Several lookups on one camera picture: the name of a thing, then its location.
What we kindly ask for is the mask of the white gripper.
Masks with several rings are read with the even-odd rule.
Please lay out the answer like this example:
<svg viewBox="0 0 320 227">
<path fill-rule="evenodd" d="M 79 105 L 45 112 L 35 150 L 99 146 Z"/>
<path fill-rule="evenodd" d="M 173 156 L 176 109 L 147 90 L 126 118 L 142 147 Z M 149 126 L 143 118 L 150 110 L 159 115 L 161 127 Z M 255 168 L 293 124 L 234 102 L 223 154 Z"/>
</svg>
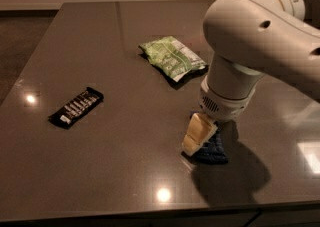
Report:
<svg viewBox="0 0 320 227">
<path fill-rule="evenodd" d="M 204 113 L 194 113 L 182 141 L 182 149 L 192 156 L 199 151 L 217 131 L 213 120 L 227 122 L 238 117 L 248 106 L 255 89 L 244 99 L 226 99 L 216 94 L 208 85 L 208 78 L 201 82 L 199 105 Z"/>
</svg>

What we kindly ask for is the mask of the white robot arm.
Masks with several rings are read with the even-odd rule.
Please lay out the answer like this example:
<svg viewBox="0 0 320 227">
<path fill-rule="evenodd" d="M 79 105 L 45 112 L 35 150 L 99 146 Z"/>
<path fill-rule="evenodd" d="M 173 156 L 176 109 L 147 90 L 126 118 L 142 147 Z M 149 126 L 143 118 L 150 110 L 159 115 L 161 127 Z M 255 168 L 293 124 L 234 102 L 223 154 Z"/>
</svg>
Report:
<svg viewBox="0 0 320 227">
<path fill-rule="evenodd" d="M 182 142 L 194 155 L 217 132 L 219 122 L 238 117 L 264 75 L 275 77 L 317 101 L 320 95 L 319 30 L 305 22 L 306 0 L 216 0 L 203 32 L 214 51 Z"/>
</svg>

